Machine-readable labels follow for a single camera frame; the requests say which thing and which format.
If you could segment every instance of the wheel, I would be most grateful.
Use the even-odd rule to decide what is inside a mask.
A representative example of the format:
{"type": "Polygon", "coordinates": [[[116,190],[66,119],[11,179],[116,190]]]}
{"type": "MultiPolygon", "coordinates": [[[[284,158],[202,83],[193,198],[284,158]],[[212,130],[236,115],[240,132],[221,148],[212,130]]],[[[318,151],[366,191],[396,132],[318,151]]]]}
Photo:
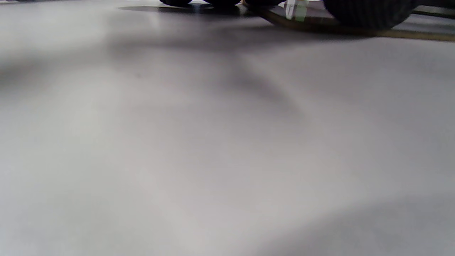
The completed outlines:
{"type": "Polygon", "coordinates": [[[185,6],[189,4],[191,0],[160,0],[160,2],[171,6],[185,6]]]}
{"type": "Polygon", "coordinates": [[[417,0],[324,0],[324,5],[345,26],[386,30],[406,20],[419,4],[417,0]]]}
{"type": "Polygon", "coordinates": [[[213,6],[233,6],[240,3],[240,0],[204,0],[213,6]]]}
{"type": "Polygon", "coordinates": [[[275,6],[283,3],[286,0],[245,0],[249,5],[253,6],[275,6]]]}

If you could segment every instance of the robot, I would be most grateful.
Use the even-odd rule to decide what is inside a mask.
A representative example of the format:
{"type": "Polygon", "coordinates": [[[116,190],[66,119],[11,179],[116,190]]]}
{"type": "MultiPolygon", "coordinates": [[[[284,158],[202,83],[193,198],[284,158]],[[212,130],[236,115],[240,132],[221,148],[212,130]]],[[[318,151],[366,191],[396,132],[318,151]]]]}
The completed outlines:
{"type": "MultiPolygon", "coordinates": [[[[160,0],[184,6],[191,0],[160,0]]],[[[233,6],[240,0],[205,0],[213,6],[233,6]]],[[[275,6],[285,0],[244,0],[250,7],[275,6]]],[[[419,5],[455,9],[455,0],[322,0],[327,11],[342,25],[372,30],[387,30],[406,20],[419,5]]]]}

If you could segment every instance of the tire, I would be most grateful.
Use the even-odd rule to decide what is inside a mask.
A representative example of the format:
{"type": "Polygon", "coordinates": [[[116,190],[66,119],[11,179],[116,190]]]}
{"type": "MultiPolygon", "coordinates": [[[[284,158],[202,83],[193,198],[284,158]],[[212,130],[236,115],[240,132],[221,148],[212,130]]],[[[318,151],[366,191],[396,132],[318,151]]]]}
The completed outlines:
{"type": "Polygon", "coordinates": [[[324,0],[324,5],[342,25],[387,30],[406,20],[419,4],[417,0],[324,0]]]}
{"type": "Polygon", "coordinates": [[[160,0],[160,2],[170,6],[185,6],[191,2],[191,0],[160,0]]]}
{"type": "Polygon", "coordinates": [[[204,0],[216,7],[234,6],[240,3],[240,0],[204,0]]]}
{"type": "Polygon", "coordinates": [[[253,6],[275,6],[285,1],[286,0],[245,0],[247,4],[253,6]]]}

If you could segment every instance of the white surface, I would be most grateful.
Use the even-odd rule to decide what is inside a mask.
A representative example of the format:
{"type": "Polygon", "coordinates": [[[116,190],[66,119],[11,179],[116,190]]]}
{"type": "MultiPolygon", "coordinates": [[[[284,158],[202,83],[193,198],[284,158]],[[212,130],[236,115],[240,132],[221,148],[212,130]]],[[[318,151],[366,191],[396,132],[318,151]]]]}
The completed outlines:
{"type": "Polygon", "coordinates": [[[0,6],[0,255],[455,253],[452,43],[147,5],[0,6]]]}

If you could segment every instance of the gray floor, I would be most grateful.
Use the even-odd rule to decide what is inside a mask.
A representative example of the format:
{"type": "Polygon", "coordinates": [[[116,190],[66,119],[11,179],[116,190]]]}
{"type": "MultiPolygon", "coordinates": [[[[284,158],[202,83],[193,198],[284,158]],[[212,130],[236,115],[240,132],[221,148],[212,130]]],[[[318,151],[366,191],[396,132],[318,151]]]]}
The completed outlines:
{"type": "Polygon", "coordinates": [[[0,255],[454,255],[453,43],[158,5],[0,5],[0,255]]]}

